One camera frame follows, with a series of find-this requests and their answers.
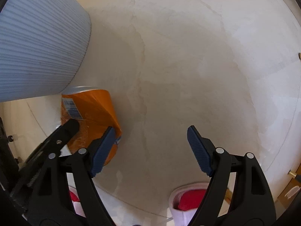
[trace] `metal screw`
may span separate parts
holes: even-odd
[[[55,158],[55,153],[50,153],[50,154],[48,155],[48,158],[49,158],[49,159]]]
[[[224,153],[224,149],[223,148],[216,148],[215,150],[217,153],[222,154]]]
[[[254,155],[252,153],[247,153],[246,155],[249,159],[253,159],[254,158]]]
[[[82,154],[85,154],[87,152],[87,150],[85,148],[81,148],[78,150],[78,152],[82,155]]]

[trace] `orange package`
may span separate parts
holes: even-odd
[[[62,95],[62,124],[70,118],[79,121],[79,132],[67,144],[72,154],[80,148],[87,148],[92,140],[101,138],[108,127],[114,127],[116,142],[106,158],[105,165],[109,163],[116,154],[118,142],[121,138],[121,129],[109,92],[98,89]]]

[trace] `barcode label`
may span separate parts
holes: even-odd
[[[73,99],[71,98],[62,98],[64,106],[68,112],[68,114],[73,119],[83,120],[82,115],[79,113]]]

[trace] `white ribbed cylinder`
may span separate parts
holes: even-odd
[[[87,49],[88,13],[76,0],[8,0],[0,13],[0,102],[57,94]]]

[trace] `white floor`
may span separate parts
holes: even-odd
[[[283,0],[78,1],[92,33],[70,85],[111,93],[123,136],[95,183],[118,225],[170,225],[170,193],[209,180],[190,125],[253,152],[281,193],[301,159],[301,27]],[[25,159],[59,124],[60,96],[4,103],[4,122]]]

